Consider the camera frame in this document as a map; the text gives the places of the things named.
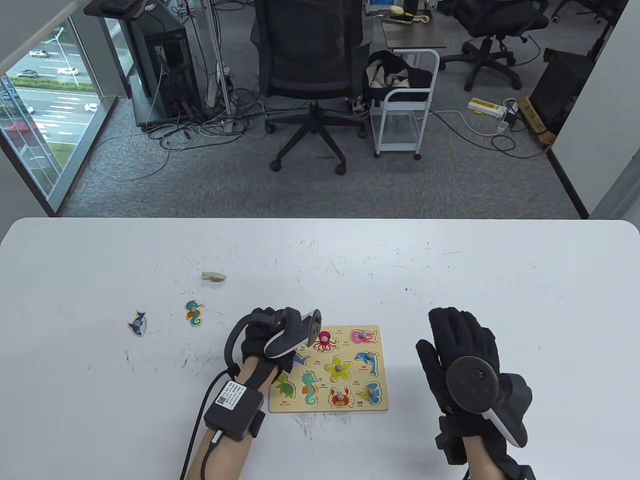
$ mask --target window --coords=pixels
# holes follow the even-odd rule
[[[109,35],[113,42],[113,47],[116,49],[120,66],[122,66],[122,72],[127,75],[133,66],[133,58],[127,45],[127,40],[122,33],[122,27],[120,21],[116,19],[104,19],[109,29]]]
[[[0,78],[0,129],[47,199],[100,108],[88,71],[67,21]]]

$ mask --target black glove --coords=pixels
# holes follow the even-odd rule
[[[256,308],[252,313],[261,313],[264,315],[275,316],[282,315],[286,309],[283,310],[273,310],[273,308],[265,308],[262,310],[261,308]],[[266,358],[264,356],[264,346],[267,342],[272,338],[273,332],[271,328],[265,323],[252,323],[249,324],[244,330],[245,340],[242,342],[242,360],[243,362],[251,355],[255,355],[258,357],[262,357],[267,362],[278,366],[278,374],[276,378],[280,376],[282,371],[291,372],[293,368],[293,356],[295,355],[295,350],[289,352],[286,355],[283,355],[278,358]]]
[[[460,407],[451,397],[446,380],[448,368],[463,356],[481,358],[498,374],[500,361],[493,333],[481,327],[469,312],[458,312],[453,307],[434,308],[429,312],[429,322],[435,347],[420,340],[415,348],[427,374],[429,388],[447,416],[449,434],[453,437],[494,437],[497,429],[493,423]]]

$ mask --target yellow starfish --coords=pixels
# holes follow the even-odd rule
[[[333,363],[325,365],[324,369],[331,373],[331,381],[338,381],[341,378],[344,380],[350,380],[351,375],[349,369],[353,366],[353,362],[343,362],[339,356],[333,358]]]

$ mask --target green turtle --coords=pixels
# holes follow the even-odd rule
[[[288,398],[296,397],[296,387],[287,381],[287,376],[284,373],[278,377],[277,383],[276,388],[280,391],[280,395]]]

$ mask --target cardboard box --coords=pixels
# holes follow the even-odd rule
[[[524,118],[527,120],[527,125],[538,139],[538,142],[544,147],[552,145],[553,142],[556,141],[556,136],[547,131],[545,124],[540,120],[529,98],[524,97],[518,105],[520,106],[520,111],[524,114]]]

